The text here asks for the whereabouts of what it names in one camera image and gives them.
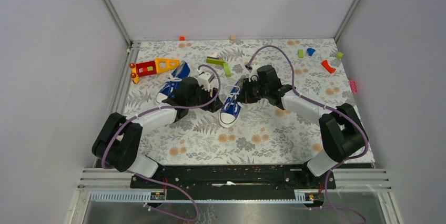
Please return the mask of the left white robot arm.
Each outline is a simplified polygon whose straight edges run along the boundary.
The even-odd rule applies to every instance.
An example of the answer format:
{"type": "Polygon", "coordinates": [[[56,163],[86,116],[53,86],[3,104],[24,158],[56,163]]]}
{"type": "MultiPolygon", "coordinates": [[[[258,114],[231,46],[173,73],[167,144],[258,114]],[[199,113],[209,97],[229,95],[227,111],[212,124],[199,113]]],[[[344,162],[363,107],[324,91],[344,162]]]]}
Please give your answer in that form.
{"type": "Polygon", "coordinates": [[[191,109],[215,112],[222,103],[218,96],[221,87],[212,87],[203,78],[186,77],[159,105],[130,118],[112,113],[108,116],[93,146],[92,154],[104,168],[131,172],[143,176],[152,188],[163,182],[159,163],[138,152],[143,134],[180,121],[191,109]]]}

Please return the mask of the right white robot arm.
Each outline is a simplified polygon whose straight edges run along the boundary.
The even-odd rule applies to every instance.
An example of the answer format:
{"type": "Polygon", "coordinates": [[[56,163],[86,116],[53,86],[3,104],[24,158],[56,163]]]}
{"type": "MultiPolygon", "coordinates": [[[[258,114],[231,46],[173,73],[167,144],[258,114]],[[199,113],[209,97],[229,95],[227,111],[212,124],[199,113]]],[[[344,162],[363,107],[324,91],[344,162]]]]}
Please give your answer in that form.
{"type": "Polygon", "coordinates": [[[266,65],[241,78],[237,101],[253,104],[266,99],[271,105],[300,115],[320,128],[323,149],[305,163],[302,183],[315,188],[322,175],[349,159],[356,151],[368,148],[367,134],[352,105],[335,108],[323,105],[304,95],[298,95],[290,84],[282,84],[276,70],[266,65]]]}

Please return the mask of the blue sneaker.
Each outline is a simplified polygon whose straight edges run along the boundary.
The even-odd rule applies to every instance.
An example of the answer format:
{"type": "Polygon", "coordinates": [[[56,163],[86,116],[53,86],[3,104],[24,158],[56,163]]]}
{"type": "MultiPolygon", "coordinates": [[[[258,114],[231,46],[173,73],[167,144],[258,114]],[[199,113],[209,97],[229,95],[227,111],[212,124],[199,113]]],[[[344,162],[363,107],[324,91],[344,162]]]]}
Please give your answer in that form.
{"type": "Polygon", "coordinates": [[[237,98],[240,95],[242,86],[243,80],[239,79],[233,86],[231,86],[231,90],[223,102],[223,106],[219,112],[219,123],[223,128],[232,127],[239,117],[242,105],[237,101],[237,98]]]}
{"type": "Polygon", "coordinates": [[[190,75],[188,64],[182,60],[180,64],[168,75],[167,80],[156,95],[155,102],[162,103],[168,96],[178,88],[179,83],[190,75]]]}

